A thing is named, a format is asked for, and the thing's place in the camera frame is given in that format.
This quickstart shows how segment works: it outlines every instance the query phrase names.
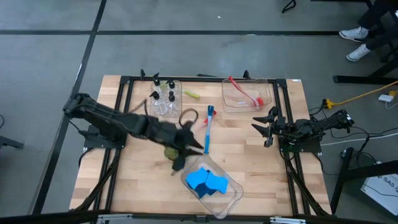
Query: concrete floor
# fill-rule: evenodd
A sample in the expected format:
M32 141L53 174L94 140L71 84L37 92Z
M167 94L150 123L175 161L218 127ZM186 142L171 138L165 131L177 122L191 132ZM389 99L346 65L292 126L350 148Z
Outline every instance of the concrete floor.
M295 9L281 14L286 3L285 0L108 0L99 29L340 30L354 27L367 9L363 3L302 0ZM91 30L99 5L100 0L0 1L0 29ZM25 143L23 150L4 147L0 152L2 217L29 212L87 41L87 35L0 35L0 114L6 119L0 135ZM332 82L333 75L365 76L382 65L380 52L372 52L358 63L347 62L345 55L357 46L336 36L97 36L80 91L96 98L103 75L138 75L141 68L148 74L204 73L235 77L247 69L252 77L302 79L308 107L313 108L323 98L341 101L378 87ZM346 109L357 126L369 132L396 127L398 108L386 110L377 98L378 94L371 95L340 108ZM335 134L344 135L341 131ZM335 141L328 134L322 143ZM373 140L366 151L377 160L391 161L398 159L397 144L396 137ZM83 138L70 127L44 212L68 210L82 145ZM360 145L361 142L352 142L323 147L325 170L337 173L339 152ZM331 197L336 177L325 175L325 181ZM362 198L347 191L343 192L337 215L384 223L397 221L375 203L363 203Z

